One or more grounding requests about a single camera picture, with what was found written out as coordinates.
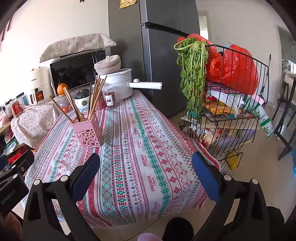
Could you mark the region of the dark chopstick gold band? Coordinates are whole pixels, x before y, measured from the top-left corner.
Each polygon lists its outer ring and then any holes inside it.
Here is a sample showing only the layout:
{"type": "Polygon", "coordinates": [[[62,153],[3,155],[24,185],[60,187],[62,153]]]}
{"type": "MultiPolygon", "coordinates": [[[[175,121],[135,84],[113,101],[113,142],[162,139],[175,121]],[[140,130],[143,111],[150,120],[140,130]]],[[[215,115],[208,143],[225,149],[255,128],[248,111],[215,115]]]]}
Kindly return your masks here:
{"type": "Polygon", "coordinates": [[[92,90],[92,83],[90,83],[90,86],[89,86],[89,102],[88,102],[88,116],[87,116],[87,120],[90,117],[90,104],[91,104],[91,96],[92,96],[91,90],[92,90]]]}

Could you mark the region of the light bamboo chopstick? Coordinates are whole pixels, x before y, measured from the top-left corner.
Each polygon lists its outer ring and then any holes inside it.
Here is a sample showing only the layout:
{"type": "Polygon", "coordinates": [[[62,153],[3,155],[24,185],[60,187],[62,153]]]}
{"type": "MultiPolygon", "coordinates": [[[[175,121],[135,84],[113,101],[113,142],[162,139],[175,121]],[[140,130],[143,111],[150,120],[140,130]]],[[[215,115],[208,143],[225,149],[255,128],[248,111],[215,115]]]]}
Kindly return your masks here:
{"type": "Polygon", "coordinates": [[[88,121],[93,116],[100,92],[102,91],[102,88],[105,84],[106,79],[107,79],[107,75],[104,78],[101,78],[100,76],[96,76],[93,94],[91,96],[90,108],[89,108],[88,119],[87,119],[88,121]]]}

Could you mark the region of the floral cloth covered object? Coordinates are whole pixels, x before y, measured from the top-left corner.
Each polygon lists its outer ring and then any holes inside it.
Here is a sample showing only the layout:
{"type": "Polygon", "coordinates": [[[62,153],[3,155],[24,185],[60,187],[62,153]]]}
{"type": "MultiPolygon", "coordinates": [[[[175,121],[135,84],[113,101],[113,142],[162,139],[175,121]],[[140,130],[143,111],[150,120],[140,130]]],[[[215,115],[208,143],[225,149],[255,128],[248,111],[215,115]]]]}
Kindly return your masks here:
{"type": "Polygon", "coordinates": [[[23,105],[23,113],[11,120],[11,130],[19,143],[38,149],[60,113],[51,103],[23,105]]]}

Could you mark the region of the red tea box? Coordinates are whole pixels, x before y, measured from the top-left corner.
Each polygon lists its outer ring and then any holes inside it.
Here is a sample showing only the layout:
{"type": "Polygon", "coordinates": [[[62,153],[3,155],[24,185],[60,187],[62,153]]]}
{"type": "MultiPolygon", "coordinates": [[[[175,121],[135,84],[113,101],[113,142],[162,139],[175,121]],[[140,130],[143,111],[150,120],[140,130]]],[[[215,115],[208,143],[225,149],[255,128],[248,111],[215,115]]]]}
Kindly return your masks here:
{"type": "Polygon", "coordinates": [[[14,118],[19,117],[23,113],[23,109],[19,103],[19,100],[17,98],[14,98],[11,101],[11,111],[13,113],[14,118]]]}

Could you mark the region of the pink perforated utensil holder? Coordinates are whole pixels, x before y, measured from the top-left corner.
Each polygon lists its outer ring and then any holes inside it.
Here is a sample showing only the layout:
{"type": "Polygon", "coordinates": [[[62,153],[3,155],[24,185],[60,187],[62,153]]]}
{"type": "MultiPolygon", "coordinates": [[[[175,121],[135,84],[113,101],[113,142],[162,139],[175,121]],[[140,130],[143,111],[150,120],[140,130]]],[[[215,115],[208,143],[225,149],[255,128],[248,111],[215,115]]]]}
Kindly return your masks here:
{"type": "Polygon", "coordinates": [[[76,122],[71,126],[83,149],[98,148],[102,145],[102,131],[95,114],[90,120],[76,122]]]}

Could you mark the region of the orange fruit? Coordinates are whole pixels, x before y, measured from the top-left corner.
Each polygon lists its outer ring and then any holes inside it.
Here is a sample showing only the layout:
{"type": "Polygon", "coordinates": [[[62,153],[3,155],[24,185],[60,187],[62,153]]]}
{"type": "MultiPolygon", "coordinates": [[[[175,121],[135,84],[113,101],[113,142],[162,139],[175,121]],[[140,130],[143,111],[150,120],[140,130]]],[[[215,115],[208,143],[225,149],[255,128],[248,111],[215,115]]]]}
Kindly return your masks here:
{"type": "Polygon", "coordinates": [[[68,90],[68,85],[65,83],[59,83],[57,87],[57,94],[58,95],[63,95],[64,94],[64,89],[68,90]]]}

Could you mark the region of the patterned red green tablecloth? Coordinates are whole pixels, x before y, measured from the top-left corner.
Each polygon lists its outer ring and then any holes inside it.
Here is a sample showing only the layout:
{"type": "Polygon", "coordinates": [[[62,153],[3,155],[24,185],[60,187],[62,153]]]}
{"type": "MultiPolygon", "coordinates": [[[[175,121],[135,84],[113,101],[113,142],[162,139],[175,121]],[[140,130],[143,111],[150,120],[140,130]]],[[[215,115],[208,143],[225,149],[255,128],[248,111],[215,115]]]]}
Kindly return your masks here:
{"type": "Polygon", "coordinates": [[[83,149],[68,119],[61,115],[44,138],[25,176],[31,188],[70,175],[91,154],[101,164],[84,198],[77,203],[93,227],[128,225],[201,208],[207,199],[192,155],[200,152],[219,167],[201,143],[187,137],[138,90],[96,113],[101,147],[83,149]]]}

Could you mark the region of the green squash in bowl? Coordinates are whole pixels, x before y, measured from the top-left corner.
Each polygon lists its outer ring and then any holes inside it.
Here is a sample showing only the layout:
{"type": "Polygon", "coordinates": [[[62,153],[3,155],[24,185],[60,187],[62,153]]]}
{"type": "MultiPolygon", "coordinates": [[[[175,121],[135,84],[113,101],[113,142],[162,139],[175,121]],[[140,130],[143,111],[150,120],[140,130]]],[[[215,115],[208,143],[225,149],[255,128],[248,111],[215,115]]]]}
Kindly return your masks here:
{"type": "Polygon", "coordinates": [[[89,89],[80,89],[74,97],[75,104],[79,110],[88,109],[90,91],[89,89]]]}

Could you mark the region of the black microwave oven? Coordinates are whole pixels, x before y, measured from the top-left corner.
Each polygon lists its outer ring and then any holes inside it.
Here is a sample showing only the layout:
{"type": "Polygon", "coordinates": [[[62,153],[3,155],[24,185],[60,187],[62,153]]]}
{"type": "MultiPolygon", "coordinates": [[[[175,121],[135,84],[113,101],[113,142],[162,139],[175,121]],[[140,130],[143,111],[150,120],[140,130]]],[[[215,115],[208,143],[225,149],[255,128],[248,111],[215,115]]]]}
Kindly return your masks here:
{"type": "Polygon", "coordinates": [[[86,51],[69,55],[50,64],[53,89],[59,84],[66,84],[69,89],[88,85],[95,81],[97,72],[95,63],[106,58],[105,50],[86,51]]]}

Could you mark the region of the black chair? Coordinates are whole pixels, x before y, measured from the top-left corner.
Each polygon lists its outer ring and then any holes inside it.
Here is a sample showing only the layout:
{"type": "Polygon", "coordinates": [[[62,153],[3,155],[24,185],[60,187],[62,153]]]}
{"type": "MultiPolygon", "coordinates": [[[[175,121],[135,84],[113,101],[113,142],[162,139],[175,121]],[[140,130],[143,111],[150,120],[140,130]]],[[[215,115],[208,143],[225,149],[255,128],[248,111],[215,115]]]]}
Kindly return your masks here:
{"type": "Polygon", "coordinates": [[[295,118],[295,74],[292,73],[285,73],[285,76],[283,78],[282,82],[283,92],[280,95],[280,100],[278,103],[278,106],[276,108],[276,111],[273,115],[272,120],[274,120],[281,103],[285,103],[285,108],[282,113],[282,116],[280,118],[280,121],[278,122],[274,134],[282,141],[282,143],[285,145],[285,148],[281,152],[281,154],[278,157],[278,160],[280,161],[282,158],[284,158],[287,154],[289,154],[292,151],[292,142],[295,141],[295,130],[293,130],[292,136],[289,140],[287,140],[282,134],[281,131],[284,127],[284,122],[286,117],[288,116],[288,112],[290,109],[292,109],[292,117],[290,118],[287,128],[292,123],[292,120],[295,118]]]}

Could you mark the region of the red plastic bag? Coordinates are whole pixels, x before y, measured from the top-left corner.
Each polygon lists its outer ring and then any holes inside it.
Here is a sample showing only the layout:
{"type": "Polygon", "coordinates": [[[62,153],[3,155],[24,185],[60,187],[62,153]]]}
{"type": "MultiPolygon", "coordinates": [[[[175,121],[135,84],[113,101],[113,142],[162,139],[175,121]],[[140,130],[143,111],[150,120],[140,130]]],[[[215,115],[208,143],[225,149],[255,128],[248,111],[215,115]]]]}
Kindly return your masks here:
{"type": "MultiPolygon", "coordinates": [[[[259,75],[254,60],[246,49],[238,45],[230,45],[220,53],[217,50],[217,46],[199,34],[191,34],[186,38],[189,37],[194,37],[207,43],[206,80],[220,83],[237,92],[248,95],[256,92],[259,84],[259,75]]],[[[186,38],[180,37],[177,43],[186,38]]]]}

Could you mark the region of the floral cloth microwave cover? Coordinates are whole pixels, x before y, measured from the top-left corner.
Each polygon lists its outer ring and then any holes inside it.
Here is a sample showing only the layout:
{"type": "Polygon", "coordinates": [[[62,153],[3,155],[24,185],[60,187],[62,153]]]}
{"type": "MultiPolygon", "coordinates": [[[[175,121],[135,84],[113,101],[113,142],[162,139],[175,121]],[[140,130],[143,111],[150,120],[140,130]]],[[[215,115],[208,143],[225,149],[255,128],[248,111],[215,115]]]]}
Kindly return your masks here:
{"type": "Polygon", "coordinates": [[[49,45],[40,57],[40,63],[91,50],[116,47],[117,43],[101,33],[71,37],[49,45]]]}

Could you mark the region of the green leafy vegetable bunch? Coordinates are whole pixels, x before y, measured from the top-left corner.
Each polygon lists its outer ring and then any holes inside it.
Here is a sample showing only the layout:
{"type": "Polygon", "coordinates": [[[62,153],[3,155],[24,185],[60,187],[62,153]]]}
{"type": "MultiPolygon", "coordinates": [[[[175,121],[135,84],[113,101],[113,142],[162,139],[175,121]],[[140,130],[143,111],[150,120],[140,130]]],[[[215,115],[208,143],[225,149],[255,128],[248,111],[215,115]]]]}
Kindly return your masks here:
{"type": "Polygon", "coordinates": [[[174,45],[181,67],[180,89],[187,99],[187,110],[200,115],[206,82],[208,51],[205,41],[194,37],[183,39],[174,45]]]}

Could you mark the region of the grey refrigerator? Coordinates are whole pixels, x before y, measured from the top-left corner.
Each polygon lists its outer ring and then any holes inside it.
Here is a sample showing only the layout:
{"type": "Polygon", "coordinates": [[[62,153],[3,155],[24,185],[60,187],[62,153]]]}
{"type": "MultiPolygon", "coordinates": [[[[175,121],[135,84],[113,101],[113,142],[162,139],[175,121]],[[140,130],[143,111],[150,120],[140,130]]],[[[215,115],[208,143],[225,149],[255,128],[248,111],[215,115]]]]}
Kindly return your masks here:
{"type": "Polygon", "coordinates": [[[108,1],[108,18],[109,37],[116,42],[111,53],[121,57],[122,68],[132,69],[132,78],[164,84],[163,90],[142,91],[149,101],[167,117],[184,109],[173,46],[178,38],[200,32],[196,2],[136,1],[123,7],[108,1]]]}

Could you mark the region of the yellow paper on fridge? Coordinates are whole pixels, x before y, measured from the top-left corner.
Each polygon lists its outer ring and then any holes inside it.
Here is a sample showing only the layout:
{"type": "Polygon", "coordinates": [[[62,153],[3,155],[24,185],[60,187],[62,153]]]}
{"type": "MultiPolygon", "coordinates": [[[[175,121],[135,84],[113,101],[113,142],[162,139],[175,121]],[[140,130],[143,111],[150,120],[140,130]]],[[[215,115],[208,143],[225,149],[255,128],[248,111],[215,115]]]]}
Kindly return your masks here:
{"type": "Polygon", "coordinates": [[[127,8],[137,3],[137,0],[120,0],[120,9],[127,8]]]}

